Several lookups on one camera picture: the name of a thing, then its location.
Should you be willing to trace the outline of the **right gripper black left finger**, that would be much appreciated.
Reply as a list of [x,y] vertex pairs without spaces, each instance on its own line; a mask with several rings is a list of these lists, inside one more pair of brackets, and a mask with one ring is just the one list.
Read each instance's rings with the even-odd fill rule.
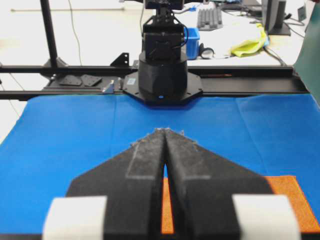
[[157,240],[161,233],[165,132],[74,178],[67,197],[106,196],[105,240]]

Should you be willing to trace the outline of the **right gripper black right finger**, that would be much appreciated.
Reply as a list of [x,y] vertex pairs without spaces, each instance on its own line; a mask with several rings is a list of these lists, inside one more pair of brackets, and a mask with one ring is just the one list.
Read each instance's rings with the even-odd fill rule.
[[272,194],[268,181],[172,130],[165,130],[165,139],[177,239],[240,239],[232,195]]

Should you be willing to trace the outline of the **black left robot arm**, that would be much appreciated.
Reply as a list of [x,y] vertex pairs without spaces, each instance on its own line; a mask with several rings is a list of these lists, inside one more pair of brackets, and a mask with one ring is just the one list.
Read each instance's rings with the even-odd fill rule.
[[138,70],[128,74],[122,90],[146,104],[178,105],[203,92],[201,77],[188,71],[183,47],[189,31],[174,14],[184,0],[144,0],[145,9],[155,10],[142,26],[142,52]]

